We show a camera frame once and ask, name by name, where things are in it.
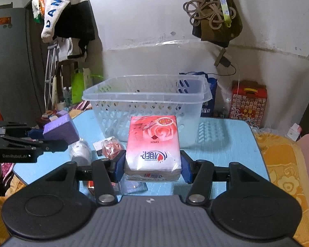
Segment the red candy packet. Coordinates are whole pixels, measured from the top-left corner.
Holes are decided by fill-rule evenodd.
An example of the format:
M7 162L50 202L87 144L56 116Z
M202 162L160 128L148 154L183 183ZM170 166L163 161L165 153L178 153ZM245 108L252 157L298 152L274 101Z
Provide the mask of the red candy packet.
M121 150L124 150L124 146L116 137L106 138L102 142L102 154L110 160L113 160Z

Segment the white round object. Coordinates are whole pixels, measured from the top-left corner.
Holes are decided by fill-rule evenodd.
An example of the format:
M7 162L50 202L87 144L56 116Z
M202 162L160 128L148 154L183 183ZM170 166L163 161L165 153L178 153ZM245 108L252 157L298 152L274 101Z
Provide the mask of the white round object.
M68 146L70 160L78 166L89 166L92 162L92 152L87 141L80 139Z

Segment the pink tissue pack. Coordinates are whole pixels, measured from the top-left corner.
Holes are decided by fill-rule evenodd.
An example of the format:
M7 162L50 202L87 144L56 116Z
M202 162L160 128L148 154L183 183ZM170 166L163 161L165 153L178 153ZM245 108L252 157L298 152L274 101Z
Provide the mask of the pink tissue pack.
M132 117L126 144L124 173L141 182L172 182L182 166L176 117Z

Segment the purple box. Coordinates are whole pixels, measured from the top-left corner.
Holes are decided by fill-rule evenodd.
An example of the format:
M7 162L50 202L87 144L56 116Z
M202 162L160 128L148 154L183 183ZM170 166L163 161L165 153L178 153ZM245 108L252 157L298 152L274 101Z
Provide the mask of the purple box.
M64 140L68 145L80 137L69 114L65 114L44 126L43 137L48 141Z

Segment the clear plastic wrapper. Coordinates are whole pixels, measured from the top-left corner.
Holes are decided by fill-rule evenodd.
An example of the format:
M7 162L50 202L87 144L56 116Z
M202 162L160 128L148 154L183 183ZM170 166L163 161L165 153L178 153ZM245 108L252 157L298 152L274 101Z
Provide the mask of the clear plastic wrapper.
M124 175L119 182L119 190L121 195L130 195L146 192L148 191L148 188L145 182L132 181Z

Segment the grey door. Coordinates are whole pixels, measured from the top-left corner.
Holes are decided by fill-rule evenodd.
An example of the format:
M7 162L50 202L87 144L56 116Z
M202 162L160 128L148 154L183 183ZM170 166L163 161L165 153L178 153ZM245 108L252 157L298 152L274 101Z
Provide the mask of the grey door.
M0 9L0 114L5 121L34 126L41 111L28 55L26 10Z

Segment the clear plastic basket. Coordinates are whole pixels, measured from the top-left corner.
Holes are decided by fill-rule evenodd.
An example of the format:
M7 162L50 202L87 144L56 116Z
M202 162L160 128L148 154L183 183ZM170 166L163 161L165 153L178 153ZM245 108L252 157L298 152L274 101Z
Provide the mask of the clear plastic basket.
M83 92L105 137L127 141L133 116L174 115L180 147L196 142L203 103L212 99L201 75L130 75L107 79Z

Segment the green paper bag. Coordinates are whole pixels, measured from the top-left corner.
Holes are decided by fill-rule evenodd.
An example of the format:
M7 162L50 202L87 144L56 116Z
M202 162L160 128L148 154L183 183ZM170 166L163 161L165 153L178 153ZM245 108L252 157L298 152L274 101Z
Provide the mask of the green paper bag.
M76 69L71 75L72 104L82 102L84 90L94 85L94 79L103 79L99 74L93 74L89 68Z

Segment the yellow patterned blanket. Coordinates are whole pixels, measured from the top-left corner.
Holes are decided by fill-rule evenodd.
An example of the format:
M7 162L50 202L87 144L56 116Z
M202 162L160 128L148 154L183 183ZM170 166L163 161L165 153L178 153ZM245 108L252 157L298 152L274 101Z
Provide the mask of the yellow patterned blanket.
M265 132L254 136L270 181L300 204L303 215L294 239L302 246L309 246L309 176L302 150L287 137Z

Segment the red gift box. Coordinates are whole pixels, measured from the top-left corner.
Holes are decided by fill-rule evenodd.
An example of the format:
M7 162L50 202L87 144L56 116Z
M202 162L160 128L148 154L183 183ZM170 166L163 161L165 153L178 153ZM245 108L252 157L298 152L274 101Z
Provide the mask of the red gift box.
M267 103L267 87L250 80L233 81L230 119L260 127Z

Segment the small white box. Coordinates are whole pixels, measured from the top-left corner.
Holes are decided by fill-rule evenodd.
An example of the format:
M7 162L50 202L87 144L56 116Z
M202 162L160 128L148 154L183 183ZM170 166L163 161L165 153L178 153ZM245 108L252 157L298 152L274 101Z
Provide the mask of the small white box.
M301 132L302 132L301 126L294 123L287 132L287 137L290 138L292 141L296 142L299 139Z

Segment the black power adapter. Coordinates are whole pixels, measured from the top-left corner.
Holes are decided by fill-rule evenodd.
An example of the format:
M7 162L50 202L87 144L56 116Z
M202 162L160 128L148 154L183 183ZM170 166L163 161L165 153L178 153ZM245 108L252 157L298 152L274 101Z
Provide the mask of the black power adapter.
M226 49L222 48L216 60L214 61L214 66L218 68L219 65L224 66L225 68L233 68L234 71L232 73L226 74L226 76L233 76L237 73L237 69L234 65L232 65L231 61L225 57Z

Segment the white black hanging jacket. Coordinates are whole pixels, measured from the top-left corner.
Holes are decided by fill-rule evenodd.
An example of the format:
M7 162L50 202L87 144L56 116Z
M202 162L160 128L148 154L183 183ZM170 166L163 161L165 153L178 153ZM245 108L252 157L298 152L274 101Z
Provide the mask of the white black hanging jacket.
M62 60L86 57L95 39L89 0L46 0L43 17L43 43L56 41Z

